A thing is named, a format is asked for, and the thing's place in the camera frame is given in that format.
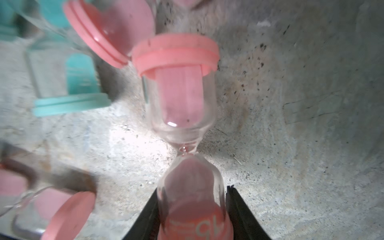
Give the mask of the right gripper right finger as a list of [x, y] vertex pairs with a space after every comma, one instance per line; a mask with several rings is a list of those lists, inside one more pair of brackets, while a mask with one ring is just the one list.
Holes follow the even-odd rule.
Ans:
[[234, 240], [271, 240], [234, 185], [227, 186], [226, 208]]

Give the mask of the teal hourglass lower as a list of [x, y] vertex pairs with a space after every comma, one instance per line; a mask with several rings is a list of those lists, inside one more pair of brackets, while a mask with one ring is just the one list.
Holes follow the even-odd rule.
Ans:
[[29, 45], [26, 66], [37, 99], [33, 113], [47, 117], [109, 107], [93, 55], [55, 33], [43, 33]]

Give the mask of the teal hourglass middle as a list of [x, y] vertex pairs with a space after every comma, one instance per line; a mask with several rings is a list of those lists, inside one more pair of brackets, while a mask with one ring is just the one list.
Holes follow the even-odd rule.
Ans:
[[63, 5], [66, 1], [1, 1], [1, 41], [32, 38], [43, 32], [56, 41], [70, 41]]

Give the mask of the teal hourglass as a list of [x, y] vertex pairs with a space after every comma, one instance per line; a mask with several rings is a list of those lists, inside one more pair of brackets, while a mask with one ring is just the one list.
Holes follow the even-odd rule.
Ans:
[[56, 41], [70, 41], [63, 5], [66, 1], [1, 1], [1, 41], [32, 38], [43, 32]]
[[93, 55], [55, 33], [43, 33], [29, 45], [26, 66], [37, 99], [33, 113], [47, 117], [109, 107]]

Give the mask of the pink hourglass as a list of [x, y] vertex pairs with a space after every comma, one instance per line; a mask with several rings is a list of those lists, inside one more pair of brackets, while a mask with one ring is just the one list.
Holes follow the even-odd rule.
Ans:
[[157, 187], [160, 240], [234, 237], [223, 177], [197, 150], [217, 119], [219, 59], [217, 43], [198, 34], [157, 35], [133, 48], [147, 119], [177, 152]]
[[159, 1], [112, 1], [98, 8], [86, 1], [67, 1], [63, 11], [79, 37], [109, 65], [121, 69], [133, 47], [156, 33]]

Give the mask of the pink hourglass lying front alone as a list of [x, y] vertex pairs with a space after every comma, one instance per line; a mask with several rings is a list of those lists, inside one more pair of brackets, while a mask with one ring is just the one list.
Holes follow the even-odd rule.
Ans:
[[1, 239], [73, 240], [96, 204], [92, 177], [61, 167], [54, 174], [1, 164]]

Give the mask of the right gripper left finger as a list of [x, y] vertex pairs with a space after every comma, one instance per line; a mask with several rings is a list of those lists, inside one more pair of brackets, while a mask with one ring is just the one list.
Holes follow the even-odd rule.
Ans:
[[159, 206], [154, 190], [138, 218], [122, 240], [156, 240], [159, 233]]

